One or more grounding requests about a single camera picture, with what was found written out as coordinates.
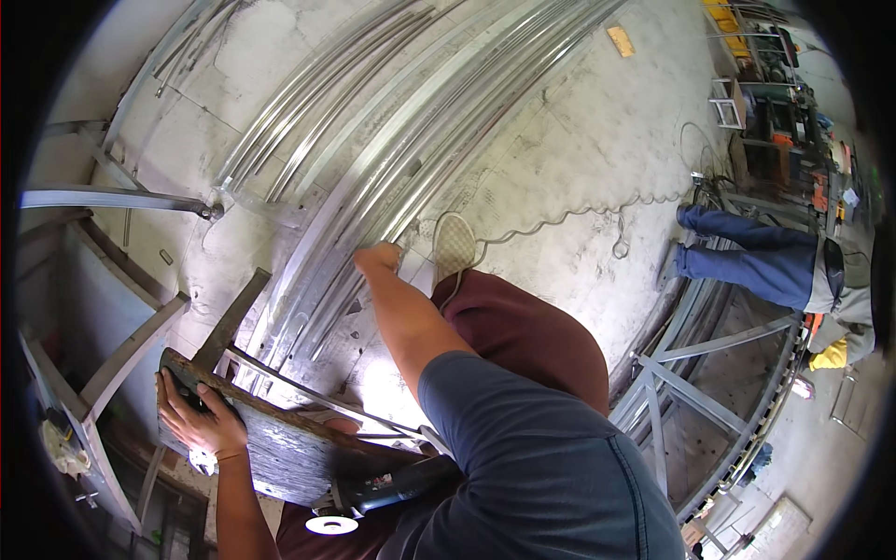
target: checkered sneaker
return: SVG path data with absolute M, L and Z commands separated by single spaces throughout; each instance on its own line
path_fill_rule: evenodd
M 470 224 L 456 212 L 446 212 L 435 225 L 433 236 L 435 277 L 433 289 L 442 280 L 473 264 L 476 237 Z

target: blue jeans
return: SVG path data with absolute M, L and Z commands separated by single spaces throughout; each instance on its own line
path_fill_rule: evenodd
M 689 206 L 682 226 L 724 237 L 745 250 L 713 251 L 678 246 L 676 267 L 686 278 L 714 278 L 749 289 L 756 296 L 802 311 L 812 295 L 818 237 L 789 228 L 765 226 L 725 211 Z

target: wire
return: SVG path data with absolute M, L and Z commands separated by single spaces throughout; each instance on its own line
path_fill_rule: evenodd
M 622 260 L 628 256 L 629 251 L 631 249 L 631 246 L 628 244 L 628 242 L 625 241 L 625 216 L 623 215 L 622 210 L 625 208 L 628 208 L 629 206 L 634 206 L 635 204 L 647 205 L 647 204 L 654 204 L 654 203 L 663 204 L 666 202 L 677 202 L 677 201 L 681 200 L 681 198 L 683 196 L 684 196 L 684 194 L 678 193 L 673 196 L 660 196 L 658 198 L 658 197 L 654 196 L 653 194 L 650 194 L 649 196 L 645 197 L 645 196 L 641 195 L 640 193 L 638 193 L 635 196 L 633 196 L 628 202 L 620 204 L 619 206 L 615 207 L 615 209 L 607 207 L 607 208 L 598 210 L 592 206 L 585 206 L 579 210 L 564 211 L 558 220 L 542 220 L 539 223 L 537 223 L 534 228 L 532 228 L 528 231 L 520 231 L 518 229 L 511 229 L 511 230 L 505 232 L 498 239 L 477 238 L 476 243 L 483 244 L 482 245 L 482 255 L 480 255 L 479 258 L 473 264 L 458 271 L 457 280 L 454 283 L 454 291 L 452 291 L 451 295 L 447 299 L 445 299 L 445 301 L 439 306 L 439 313 L 443 313 L 444 309 L 448 305 L 448 303 L 452 299 L 454 299 L 455 296 L 457 296 L 457 292 L 461 289 L 461 278 L 463 276 L 463 273 L 470 269 L 476 268 L 477 266 L 482 264 L 482 262 L 486 260 L 486 255 L 488 254 L 488 248 L 492 245 L 503 245 L 505 243 L 510 242 L 511 239 L 513 239 L 514 237 L 517 237 L 517 236 L 522 236 L 522 237 L 534 236 L 535 234 L 539 233 L 539 231 L 541 231 L 541 229 L 544 228 L 545 226 L 559 226 L 559 225 L 563 224 L 564 222 L 566 222 L 566 219 L 569 218 L 570 216 L 583 216 L 589 212 L 592 212 L 597 215 L 615 214 L 619 217 L 618 220 L 616 221 L 616 225 L 619 228 L 619 237 L 616 239 L 616 242 L 613 244 L 612 251 L 613 251 L 613 256 L 616 259 Z

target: gray shirt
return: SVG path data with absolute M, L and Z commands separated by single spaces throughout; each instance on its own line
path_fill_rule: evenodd
M 843 252 L 844 287 L 835 305 L 824 264 L 824 233 L 820 232 L 815 250 L 812 295 L 807 313 L 825 314 L 810 350 L 821 352 L 846 337 L 847 363 L 852 364 L 874 351 L 874 326 L 871 321 L 871 260 L 855 244 L 839 240 Z

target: forearm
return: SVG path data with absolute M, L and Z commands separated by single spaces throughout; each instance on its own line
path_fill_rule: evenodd
M 249 455 L 218 464 L 218 555 L 221 560 L 279 559 L 252 484 Z
M 380 333 L 414 399 L 420 374 L 433 358 L 449 350 L 475 353 L 420 290 L 388 267 L 368 266 L 361 272 L 370 287 Z

